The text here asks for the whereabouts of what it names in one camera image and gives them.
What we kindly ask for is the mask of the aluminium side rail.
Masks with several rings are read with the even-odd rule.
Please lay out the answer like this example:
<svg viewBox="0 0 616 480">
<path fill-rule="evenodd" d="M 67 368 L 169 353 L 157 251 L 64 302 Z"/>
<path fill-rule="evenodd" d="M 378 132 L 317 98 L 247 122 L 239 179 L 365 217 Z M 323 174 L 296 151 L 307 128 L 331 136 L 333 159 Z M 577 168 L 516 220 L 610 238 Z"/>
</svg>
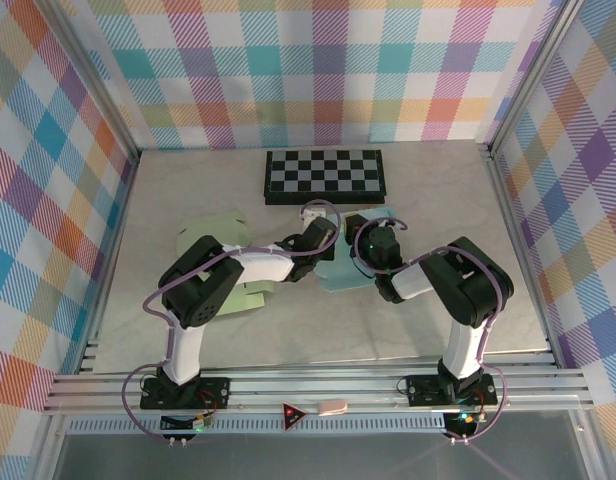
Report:
<svg viewBox="0 0 616 480">
<path fill-rule="evenodd" d="M 491 186 L 494 190 L 499 209 L 503 216 L 508 237 L 512 243 L 525 287 L 533 304 L 539 324 L 541 325 L 545 341 L 554 357 L 557 367 L 564 368 L 565 359 L 562 354 L 557 335 L 550 322 L 549 311 L 543 300 L 539 283 L 534 276 L 533 265 L 527 250 L 525 238 L 523 236 L 521 226 L 517 222 L 512 198 L 505 185 L 500 165 L 495 159 L 495 156 L 490 152 L 487 145 L 479 144 L 478 147 L 481 157 L 485 162 L 486 171 Z"/>
<path fill-rule="evenodd" d="M 97 283 L 93 304 L 87 312 L 84 325 L 80 330 L 78 343 L 76 347 L 76 356 L 73 360 L 68 372 L 71 374 L 79 374 L 81 366 L 86 356 L 86 349 L 90 340 L 96 340 L 99 336 L 99 331 L 103 322 L 103 316 L 106 310 L 108 298 L 112 289 L 112 283 L 115 274 L 115 268 L 119 258 L 124 228 L 127 222 L 130 199 L 133 192 L 134 183 L 137 177 L 141 162 L 142 152 L 138 153 L 137 158 L 131 161 L 128 183 L 121 197 L 121 205 L 119 213 L 112 230 L 111 244 L 109 253 L 104 257 L 102 266 L 102 276 Z"/>
</svg>

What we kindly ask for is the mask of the black grey chessboard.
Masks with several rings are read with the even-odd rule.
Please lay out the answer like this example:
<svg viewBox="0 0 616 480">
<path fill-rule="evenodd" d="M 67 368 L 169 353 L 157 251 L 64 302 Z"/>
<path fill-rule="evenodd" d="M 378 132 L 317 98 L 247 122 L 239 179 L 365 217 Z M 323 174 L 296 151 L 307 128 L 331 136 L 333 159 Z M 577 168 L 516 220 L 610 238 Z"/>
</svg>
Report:
<svg viewBox="0 0 616 480">
<path fill-rule="evenodd" d="M 377 149 L 273 150 L 266 153 L 267 205 L 381 205 L 387 195 L 382 152 Z"/>
</svg>

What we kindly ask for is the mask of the blue paper box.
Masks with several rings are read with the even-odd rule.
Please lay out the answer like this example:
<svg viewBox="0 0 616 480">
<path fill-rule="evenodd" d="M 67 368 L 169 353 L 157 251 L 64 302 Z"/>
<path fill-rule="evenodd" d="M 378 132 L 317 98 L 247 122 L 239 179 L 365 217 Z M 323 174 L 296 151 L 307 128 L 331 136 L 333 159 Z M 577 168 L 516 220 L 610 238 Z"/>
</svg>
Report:
<svg viewBox="0 0 616 480">
<path fill-rule="evenodd" d="M 342 226 L 349 216 L 359 214 L 366 220 L 378 217 L 395 217 L 394 210 L 389 206 L 341 212 Z M 328 292 L 339 292 L 357 288 L 365 288 L 374 284 L 374 278 L 367 269 L 362 268 L 356 260 L 350 257 L 351 247 L 346 243 L 344 228 L 334 244 L 334 259 L 320 261 L 314 269 L 322 288 Z"/>
</svg>

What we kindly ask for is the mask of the green paper box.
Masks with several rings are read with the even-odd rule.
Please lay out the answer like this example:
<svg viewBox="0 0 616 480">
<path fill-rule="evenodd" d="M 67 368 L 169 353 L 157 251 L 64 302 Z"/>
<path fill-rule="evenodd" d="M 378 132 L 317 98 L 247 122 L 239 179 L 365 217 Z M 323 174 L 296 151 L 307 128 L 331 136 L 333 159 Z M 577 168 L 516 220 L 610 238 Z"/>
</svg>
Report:
<svg viewBox="0 0 616 480">
<path fill-rule="evenodd" d="M 175 252 L 178 257 L 182 256 L 205 235 L 211 235 L 225 245 L 250 246 L 251 234 L 246 221 L 246 215 L 239 210 L 186 220 L 177 236 Z M 262 308 L 265 306 L 265 293 L 273 291 L 273 283 L 270 281 L 236 285 L 217 315 L 226 316 Z"/>
</svg>

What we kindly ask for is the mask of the aluminium frame rail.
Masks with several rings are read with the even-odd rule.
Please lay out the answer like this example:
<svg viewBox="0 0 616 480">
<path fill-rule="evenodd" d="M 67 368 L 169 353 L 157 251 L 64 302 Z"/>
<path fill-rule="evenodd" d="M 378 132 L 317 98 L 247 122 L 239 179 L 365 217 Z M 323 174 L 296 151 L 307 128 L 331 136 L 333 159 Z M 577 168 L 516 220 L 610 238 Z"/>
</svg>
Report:
<svg viewBox="0 0 616 480">
<path fill-rule="evenodd" d="M 509 367 L 504 376 L 493 376 L 499 403 L 506 411 L 587 409 L 592 394 L 582 373 L 549 367 Z M 230 379 L 225 413 L 280 412 L 282 403 L 309 413 L 327 399 L 344 399 L 350 413 L 405 412 L 403 394 L 406 371 L 396 367 L 345 369 L 290 369 L 218 371 Z M 126 399 L 135 414 L 140 412 L 142 391 L 133 378 L 122 394 L 122 375 L 61 376 L 54 381 L 44 407 L 46 414 L 122 413 Z"/>
</svg>

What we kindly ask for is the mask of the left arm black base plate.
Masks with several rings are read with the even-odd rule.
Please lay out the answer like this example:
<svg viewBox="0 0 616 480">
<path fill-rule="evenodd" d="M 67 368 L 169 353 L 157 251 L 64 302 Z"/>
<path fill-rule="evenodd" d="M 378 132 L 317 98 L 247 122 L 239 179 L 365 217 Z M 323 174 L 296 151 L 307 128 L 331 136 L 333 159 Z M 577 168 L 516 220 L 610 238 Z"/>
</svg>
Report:
<svg viewBox="0 0 616 480">
<path fill-rule="evenodd" d="M 230 394 L 227 377 L 196 377 L 177 385 L 168 377 L 149 377 L 141 386 L 142 410 L 226 409 Z"/>
</svg>

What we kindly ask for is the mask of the aluminium frame post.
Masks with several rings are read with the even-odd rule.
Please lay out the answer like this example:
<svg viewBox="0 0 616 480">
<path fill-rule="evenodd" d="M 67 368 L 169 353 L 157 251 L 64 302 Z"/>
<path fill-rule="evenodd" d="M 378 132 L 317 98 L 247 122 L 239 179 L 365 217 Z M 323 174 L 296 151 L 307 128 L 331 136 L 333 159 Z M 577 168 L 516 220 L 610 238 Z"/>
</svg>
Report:
<svg viewBox="0 0 616 480">
<path fill-rule="evenodd" d="M 44 6 L 47 10 L 46 18 L 49 23 L 53 23 L 52 29 L 57 34 L 59 42 L 66 50 L 70 60 L 74 63 L 77 73 L 88 91 L 93 95 L 102 115 L 119 138 L 120 143 L 128 150 L 132 163 L 138 165 L 141 150 L 132 138 L 130 129 L 108 93 L 102 76 L 97 72 L 94 62 L 78 38 L 76 30 L 71 25 L 69 17 L 61 7 L 59 0 L 39 0 L 39 6 Z"/>
<path fill-rule="evenodd" d="M 586 0 L 536 0 L 524 22 L 475 140 L 487 161 L 512 133 Z"/>
</svg>

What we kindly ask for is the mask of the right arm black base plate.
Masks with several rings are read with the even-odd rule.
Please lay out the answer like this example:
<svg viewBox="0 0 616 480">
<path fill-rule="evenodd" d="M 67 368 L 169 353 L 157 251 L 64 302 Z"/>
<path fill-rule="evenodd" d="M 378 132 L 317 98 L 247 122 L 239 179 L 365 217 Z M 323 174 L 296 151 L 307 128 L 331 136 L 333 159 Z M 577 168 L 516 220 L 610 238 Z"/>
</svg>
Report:
<svg viewBox="0 0 616 480">
<path fill-rule="evenodd" d="M 403 392 L 410 407 L 479 407 L 499 403 L 493 377 L 485 373 L 459 381 L 441 374 L 408 375 Z"/>
</svg>

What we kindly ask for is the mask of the red black triangle button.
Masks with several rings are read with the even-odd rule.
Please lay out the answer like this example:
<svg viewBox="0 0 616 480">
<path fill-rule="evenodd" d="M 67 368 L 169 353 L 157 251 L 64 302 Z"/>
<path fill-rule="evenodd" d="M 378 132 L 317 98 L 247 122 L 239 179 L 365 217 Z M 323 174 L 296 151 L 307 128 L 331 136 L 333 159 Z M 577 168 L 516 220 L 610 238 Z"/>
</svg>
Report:
<svg viewBox="0 0 616 480">
<path fill-rule="evenodd" d="M 287 402 L 283 402 L 282 407 L 283 424 L 285 431 L 289 431 L 295 428 L 308 415 L 308 412 L 306 410 Z"/>
</svg>

